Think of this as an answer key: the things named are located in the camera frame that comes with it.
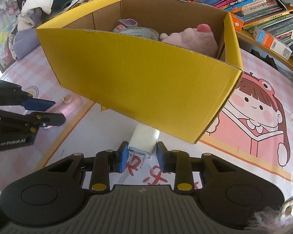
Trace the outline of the small white charger plug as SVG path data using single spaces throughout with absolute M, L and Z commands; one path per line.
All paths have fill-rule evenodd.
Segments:
M 134 156 L 141 159 L 141 167 L 145 159 L 150 159 L 153 155 L 155 145 L 160 136 L 160 131 L 153 127 L 138 124 L 134 130 L 134 133 L 130 139 L 128 149 L 132 154 L 131 160 Z

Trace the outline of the pink utility knife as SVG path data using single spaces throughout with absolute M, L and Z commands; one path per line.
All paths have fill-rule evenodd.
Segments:
M 67 117 L 70 113 L 76 110 L 82 101 L 79 96 L 67 94 L 60 101 L 46 110 L 47 113 L 62 113 Z

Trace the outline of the pink plush pig toy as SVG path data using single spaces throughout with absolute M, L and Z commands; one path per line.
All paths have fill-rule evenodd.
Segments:
M 216 57 L 218 45 L 208 24 L 199 24 L 196 28 L 186 28 L 182 32 L 160 34 L 163 43 L 175 45 L 187 50 L 198 52 L 209 57 Z

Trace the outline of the white packing tape roll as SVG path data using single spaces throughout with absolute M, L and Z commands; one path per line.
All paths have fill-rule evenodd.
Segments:
M 157 31 L 147 27 L 130 27 L 119 32 L 119 34 L 125 34 L 130 36 L 141 37 L 150 40 L 159 40 L 159 34 Z

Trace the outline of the pale blue toy truck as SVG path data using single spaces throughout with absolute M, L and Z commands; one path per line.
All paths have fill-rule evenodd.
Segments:
M 138 23 L 134 19 L 120 19 L 119 25 L 117 25 L 112 32 L 119 33 L 127 28 L 137 27 Z

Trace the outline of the yellow cardboard box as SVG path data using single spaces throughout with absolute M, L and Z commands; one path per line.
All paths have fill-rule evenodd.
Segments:
M 122 19 L 158 33 L 205 23 L 215 57 L 115 33 Z M 189 143 L 197 142 L 243 73 L 231 14 L 179 0 L 94 0 L 36 29 L 61 86 Z

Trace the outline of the pink checkered tablecloth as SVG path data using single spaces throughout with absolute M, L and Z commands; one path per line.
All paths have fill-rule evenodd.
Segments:
M 278 107 L 254 93 L 235 90 L 219 117 L 196 143 L 166 133 L 159 139 L 169 150 L 191 156 L 212 153 L 276 184 L 293 196 L 293 83 L 267 63 L 241 51 L 245 73 Z M 72 153 L 94 156 L 129 141 L 138 122 L 87 98 L 64 125 L 41 128 L 32 146 L 0 152 L 0 188 Z

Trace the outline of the pile of clothes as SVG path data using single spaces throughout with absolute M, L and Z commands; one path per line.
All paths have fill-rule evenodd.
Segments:
M 21 8 L 14 0 L 0 0 L 0 14 L 12 16 L 10 25 L 0 33 L 0 59 L 21 60 L 40 45 L 36 28 L 50 16 L 66 11 L 78 0 L 25 0 Z

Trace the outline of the white orange medicine box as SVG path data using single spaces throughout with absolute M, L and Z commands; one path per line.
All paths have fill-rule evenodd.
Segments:
M 241 32 L 243 25 L 244 25 L 244 20 L 243 18 L 237 16 L 236 14 L 231 14 L 232 17 L 232 22 L 234 25 L 234 29 L 238 32 Z

